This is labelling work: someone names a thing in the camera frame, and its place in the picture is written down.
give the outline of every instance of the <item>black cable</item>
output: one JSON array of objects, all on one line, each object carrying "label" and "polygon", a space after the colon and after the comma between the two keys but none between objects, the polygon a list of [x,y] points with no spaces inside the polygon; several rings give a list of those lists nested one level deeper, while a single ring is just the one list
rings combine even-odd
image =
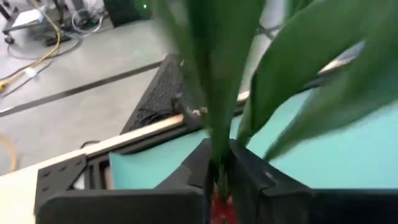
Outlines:
[{"label": "black cable", "polygon": [[[68,50],[61,52],[61,53],[57,53],[55,55],[51,55],[51,56],[47,57],[46,60],[48,60],[50,58],[56,58],[56,57],[59,57],[61,55],[64,55],[64,54],[67,54],[67,53],[70,53],[70,52],[76,50],[83,42],[83,39],[81,37],[77,37],[77,40],[78,41],[76,42],[76,44],[74,46],[72,46],[71,48],[69,48]],[[38,59],[40,59],[40,58],[28,58],[28,57],[21,57],[21,56],[14,55],[13,53],[11,53],[11,45],[10,44],[7,46],[7,52],[11,57],[19,59],[19,60],[38,60]]]},{"label": "black cable", "polygon": [[101,141],[99,141],[99,140],[90,140],[90,141],[87,141],[87,142],[84,142],[81,146],[80,146],[80,149],[83,149],[84,147],[86,147],[87,145],[89,145],[89,144],[97,144],[97,143],[100,143]]},{"label": "black cable", "polygon": [[[37,71],[37,74],[36,74],[36,75],[38,75],[40,72],[43,72],[43,70],[45,70],[46,68],[48,68],[48,67],[52,64],[53,60],[54,60],[54,58],[52,58],[51,61],[50,61],[48,64],[46,64],[46,66],[44,66],[44,67],[41,68],[39,71]],[[5,94],[0,95],[0,97],[1,97],[1,98],[4,98],[4,97],[10,95],[11,93],[14,93],[16,90],[18,90],[19,88],[21,88],[22,86],[24,86],[26,83],[28,83],[28,82],[31,81],[32,79],[33,79],[33,77],[28,78],[28,79],[25,80],[23,83],[21,83],[19,86],[13,88],[12,90],[10,90],[9,92],[7,92],[7,93],[5,93]]]},{"label": "black cable", "polygon": [[[35,36],[35,37],[33,37],[35,40],[40,40],[40,39],[43,39],[43,38],[46,38],[46,37],[49,37],[49,36],[47,36],[47,35],[38,35],[38,36]],[[5,79],[8,79],[8,78],[10,78],[11,76],[13,76],[13,75],[15,75],[16,73],[18,73],[18,72],[20,72],[21,70],[23,70],[23,69],[25,69],[25,68],[27,68],[27,67],[29,67],[30,66],[30,64],[28,64],[28,65],[26,65],[26,66],[23,66],[23,67],[21,67],[21,68],[18,68],[15,72],[13,72],[12,74],[10,74],[10,75],[8,75],[8,76],[6,76],[6,77],[1,77],[0,78],[0,80],[1,81],[3,81],[3,80],[5,80]]]},{"label": "black cable", "polygon": [[169,118],[174,115],[172,110],[164,109],[164,110],[153,110],[150,108],[139,108],[139,110],[145,110],[151,112],[147,116],[140,119],[139,123],[141,126],[147,126],[157,121],[161,121],[163,119]]}]

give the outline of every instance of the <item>black metal bracket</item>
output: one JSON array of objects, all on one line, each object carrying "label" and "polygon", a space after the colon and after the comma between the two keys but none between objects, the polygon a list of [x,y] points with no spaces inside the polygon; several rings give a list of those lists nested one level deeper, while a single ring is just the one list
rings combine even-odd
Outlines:
[{"label": "black metal bracket", "polygon": [[183,122],[187,125],[188,129],[196,130],[201,128],[199,115],[194,113],[188,103],[182,99],[182,94],[178,94],[176,97],[172,98],[172,108],[174,113],[183,115]]},{"label": "black metal bracket", "polygon": [[235,140],[228,181],[239,223],[305,224],[312,190],[264,162]]},{"label": "black metal bracket", "polygon": [[83,154],[40,169],[37,172],[34,213],[55,194],[72,189],[85,167],[86,156]]},{"label": "black metal bracket", "polygon": [[[211,152],[210,140],[203,140],[155,189],[67,190],[64,182],[58,186],[63,190],[48,194],[41,201],[36,222],[210,224],[210,195],[213,191]],[[77,159],[73,158],[66,165]],[[51,172],[62,167],[53,167]],[[47,170],[42,169],[39,173],[47,174]]]}]

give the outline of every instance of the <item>red pot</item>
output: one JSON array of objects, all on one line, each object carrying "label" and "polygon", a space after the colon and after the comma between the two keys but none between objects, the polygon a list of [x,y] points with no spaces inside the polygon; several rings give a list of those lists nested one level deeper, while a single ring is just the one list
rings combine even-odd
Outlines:
[{"label": "red pot", "polygon": [[235,209],[232,197],[226,202],[222,202],[218,198],[218,194],[214,191],[213,201],[211,204],[211,224],[237,224]]}]

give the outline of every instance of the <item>teal surface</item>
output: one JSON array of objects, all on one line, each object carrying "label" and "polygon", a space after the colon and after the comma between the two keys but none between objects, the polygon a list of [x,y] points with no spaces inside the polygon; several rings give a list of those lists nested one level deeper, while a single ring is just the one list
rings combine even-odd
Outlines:
[{"label": "teal surface", "polygon": [[[285,102],[255,135],[248,149],[262,156],[292,120],[308,94],[296,95]],[[240,119],[233,120],[232,138]],[[313,188],[398,188],[397,130],[398,105],[393,105],[346,130],[303,142],[272,165]],[[206,137],[202,130],[138,154],[111,154],[115,188],[155,187]]]}]

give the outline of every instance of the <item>white cable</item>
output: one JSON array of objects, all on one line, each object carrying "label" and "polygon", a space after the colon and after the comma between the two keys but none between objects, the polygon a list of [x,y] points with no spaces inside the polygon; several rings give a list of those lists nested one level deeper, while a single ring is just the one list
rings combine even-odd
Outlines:
[{"label": "white cable", "polygon": [[85,34],[85,35],[83,35],[83,37],[86,37],[86,36],[88,36],[88,35],[90,35],[90,34],[93,34],[93,33],[97,32],[97,31],[99,31],[99,29],[100,29],[101,26],[102,26],[102,20],[104,19],[104,15],[101,15],[101,16],[99,17],[99,22],[98,22],[97,27],[95,27],[95,29],[92,29],[92,30],[82,30],[82,29],[80,29],[79,27],[76,26],[76,24],[75,24],[75,18],[76,18],[76,15],[79,14],[79,12],[83,12],[83,11],[87,11],[88,13],[90,13],[87,9],[79,9],[79,10],[77,10],[75,13],[73,13],[73,15],[72,15],[72,27],[73,27],[73,29],[74,29],[75,31],[77,31],[77,32],[79,32],[79,33],[82,33],[82,34]]}]

